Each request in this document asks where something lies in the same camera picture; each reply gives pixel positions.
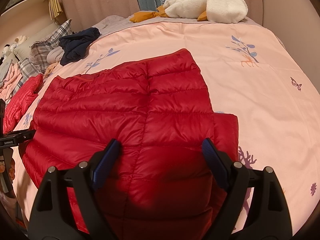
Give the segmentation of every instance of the stuffed duck toy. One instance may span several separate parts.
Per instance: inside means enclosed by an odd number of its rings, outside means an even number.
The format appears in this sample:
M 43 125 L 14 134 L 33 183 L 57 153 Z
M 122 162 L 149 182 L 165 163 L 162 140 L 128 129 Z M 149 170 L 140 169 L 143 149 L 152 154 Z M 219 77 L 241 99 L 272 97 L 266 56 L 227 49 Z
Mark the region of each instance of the stuffed duck toy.
M 165 0 L 159 12 L 138 12 L 130 19 L 141 22 L 154 17 L 187 18 L 216 23 L 238 23 L 248 13 L 244 0 Z

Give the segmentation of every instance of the plaid fabric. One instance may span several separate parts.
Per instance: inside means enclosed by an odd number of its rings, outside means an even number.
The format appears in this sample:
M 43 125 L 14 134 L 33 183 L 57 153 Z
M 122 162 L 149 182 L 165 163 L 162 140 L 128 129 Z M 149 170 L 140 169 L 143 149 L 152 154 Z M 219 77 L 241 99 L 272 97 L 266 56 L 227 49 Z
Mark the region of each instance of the plaid fabric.
M 47 62 L 47 56 L 51 50 L 58 47 L 59 38 L 72 34 L 70 24 L 71 19 L 63 23 L 45 41 L 36 42 L 32 45 L 29 60 L 40 72 L 44 73 L 50 65 Z
M 18 90 L 30 77 L 35 77 L 41 73 L 41 71 L 39 71 L 39 69 L 36 66 L 34 66 L 28 58 L 25 58 L 21 62 L 19 68 L 21 70 L 22 78 L 18 82 L 17 86 L 14 88 L 12 96 L 14 96 L 16 92 L 18 92 Z

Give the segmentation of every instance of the pink bedsheet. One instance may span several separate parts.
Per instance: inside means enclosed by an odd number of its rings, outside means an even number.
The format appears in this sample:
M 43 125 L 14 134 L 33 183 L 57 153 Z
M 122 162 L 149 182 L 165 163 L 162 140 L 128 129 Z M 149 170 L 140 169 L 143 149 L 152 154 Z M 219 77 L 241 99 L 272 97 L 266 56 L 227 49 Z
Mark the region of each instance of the pink bedsheet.
M 182 48 L 200 67 L 213 110 L 238 117 L 243 164 L 274 168 L 297 232 L 320 198 L 320 95 L 274 34 L 261 26 L 158 22 L 107 35 L 91 45 L 87 58 L 55 68 L 16 130 L 29 127 L 54 76 L 95 73 Z M 29 218 L 37 189 L 17 149 L 14 158 L 14 189 Z M 251 197 L 252 192 L 236 230 L 244 225 Z

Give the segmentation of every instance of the beige wall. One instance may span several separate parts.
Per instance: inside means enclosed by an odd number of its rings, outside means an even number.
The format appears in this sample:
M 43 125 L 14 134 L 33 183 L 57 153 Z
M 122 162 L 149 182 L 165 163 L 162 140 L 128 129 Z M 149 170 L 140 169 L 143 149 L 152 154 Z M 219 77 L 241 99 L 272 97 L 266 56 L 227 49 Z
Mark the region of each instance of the beige wall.
M 51 24 L 48 0 L 26 5 L 17 13 L 0 17 L 0 51 L 20 35 L 31 36 Z
M 263 26 L 284 43 L 320 92 L 320 17 L 309 0 L 263 0 Z

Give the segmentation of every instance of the red quilted garment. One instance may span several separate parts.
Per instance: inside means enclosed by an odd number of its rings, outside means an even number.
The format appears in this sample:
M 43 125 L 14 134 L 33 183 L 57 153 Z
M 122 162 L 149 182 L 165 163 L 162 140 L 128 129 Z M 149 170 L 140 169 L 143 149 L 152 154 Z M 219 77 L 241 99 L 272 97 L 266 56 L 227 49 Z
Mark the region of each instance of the red quilted garment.
M 11 98 L 4 111 L 3 133 L 13 131 L 20 119 L 24 116 L 29 106 L 36 99 L 36 91 L 42 85 L 43 75 L 30 77 L 18 92 Z
M 124 240 L 198 240 L 224 201 L 201 153 L 209 137 L 237 159 L 238 123 L 212 111 L 191 54 L 127 62 L 91 75 L 56 77 L 31 124 L 23 163 L 38 187 L 49 166 L 73 168 L 115 138 L 122 144 L 97 201 Z M 79 229 L 86 231 L 69 190 Z

